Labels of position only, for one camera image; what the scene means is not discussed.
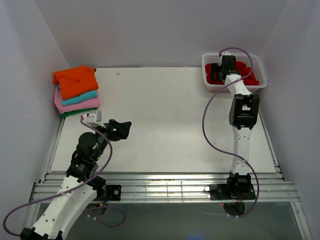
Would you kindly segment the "red t shirt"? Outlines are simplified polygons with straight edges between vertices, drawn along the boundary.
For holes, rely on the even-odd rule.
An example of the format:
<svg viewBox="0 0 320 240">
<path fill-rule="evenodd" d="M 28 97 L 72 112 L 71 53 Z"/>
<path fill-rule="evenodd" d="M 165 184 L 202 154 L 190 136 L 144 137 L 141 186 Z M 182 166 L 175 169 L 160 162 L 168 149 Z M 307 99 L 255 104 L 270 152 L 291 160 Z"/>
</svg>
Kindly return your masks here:
<svg viewBox="0 0 320 240">
<path fill-rule="evenodd" d="M 212 85 L 224 85 L 223 81 L 220 80 L 220 82 L 210 82 L 210 64 L 206 64 L 205 67 L 205 80 L 208 84 Z M 241 75 L 243 78 L 243 82 L 246 86 L 258 86 L 259 81 L 256 79 L 254 73 L 252 72 L 252 69 L 250 67 L 247 67 L 247 65 L 244 62 L 236 61 L 236 73 Z"/>
</svg>

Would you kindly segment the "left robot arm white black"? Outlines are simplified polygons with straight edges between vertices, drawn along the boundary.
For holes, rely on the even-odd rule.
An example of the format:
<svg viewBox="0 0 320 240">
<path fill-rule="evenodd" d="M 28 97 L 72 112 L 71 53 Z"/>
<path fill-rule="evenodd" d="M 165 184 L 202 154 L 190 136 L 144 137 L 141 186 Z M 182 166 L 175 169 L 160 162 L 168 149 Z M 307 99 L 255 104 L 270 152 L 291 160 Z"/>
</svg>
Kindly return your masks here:
<svg viewBox="0 0 320 240">
<path fill-rule="evenodd" d="M 57 197 L 32 227 L 22 230 L 22 240 L 64 240 L 90 202 L 113 198 L 112 188 L 99 176 L 98 160 L 110 142 L 128 138 L 132 123 L 111 119 L 86 125 L 92 131 L 78 138 Z"/>
</svg>

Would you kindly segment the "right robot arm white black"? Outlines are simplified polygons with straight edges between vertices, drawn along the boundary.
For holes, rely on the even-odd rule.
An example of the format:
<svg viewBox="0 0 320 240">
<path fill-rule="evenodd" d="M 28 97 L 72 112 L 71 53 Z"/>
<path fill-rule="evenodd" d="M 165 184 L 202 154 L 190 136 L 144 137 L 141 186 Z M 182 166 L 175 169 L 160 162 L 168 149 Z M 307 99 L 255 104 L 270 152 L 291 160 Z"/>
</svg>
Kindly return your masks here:
<svg viewBox="0 0 320 240">
<path fill-rule="evenodd" d="M 211 185 L 209 191 L 212 200 L 235 200 L 239 203 L 256 199 L 247 161 L 252 130 L 258 120 L 260 98 L 253 95 L 241 80 L 241 75 L 236 71 L 236 57 L 229 52 L 222 52 L 219 56 L 219 79 L 233 95 L 229 112 L 229 124 L 233 131 L 233 161 L 226 183 Z"/>
</svg>

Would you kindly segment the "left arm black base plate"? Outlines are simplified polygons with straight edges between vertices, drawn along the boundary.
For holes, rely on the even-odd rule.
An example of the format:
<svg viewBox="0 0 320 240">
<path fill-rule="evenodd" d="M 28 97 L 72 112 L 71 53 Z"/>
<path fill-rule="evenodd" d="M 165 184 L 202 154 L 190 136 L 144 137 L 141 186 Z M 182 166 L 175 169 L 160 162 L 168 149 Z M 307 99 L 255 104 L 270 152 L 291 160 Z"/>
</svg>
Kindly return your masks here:
<svg viewBox="0 0 320 240">
<path fill-rule="evenodd" d="M 121 185 L 104 185 L 97 190 L 95 201 L 120 201 L 122 193 Z"/>
</svg>

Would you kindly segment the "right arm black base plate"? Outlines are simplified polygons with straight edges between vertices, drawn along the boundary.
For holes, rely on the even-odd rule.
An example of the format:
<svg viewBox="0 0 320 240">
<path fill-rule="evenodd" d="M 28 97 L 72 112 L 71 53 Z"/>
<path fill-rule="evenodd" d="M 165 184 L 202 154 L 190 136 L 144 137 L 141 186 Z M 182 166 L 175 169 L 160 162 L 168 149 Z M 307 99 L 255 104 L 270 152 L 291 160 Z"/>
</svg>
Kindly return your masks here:
<svg viewBox="0 0 320 240">
<path fill-rule="evenodd" d="M 205 193 L 210 194 L 211 200 L 255 200 L 256 193 L 253 185 L 249 189 L 231 189 L 227 184 L 209 184 L 203 189 Z"/>
</svg>

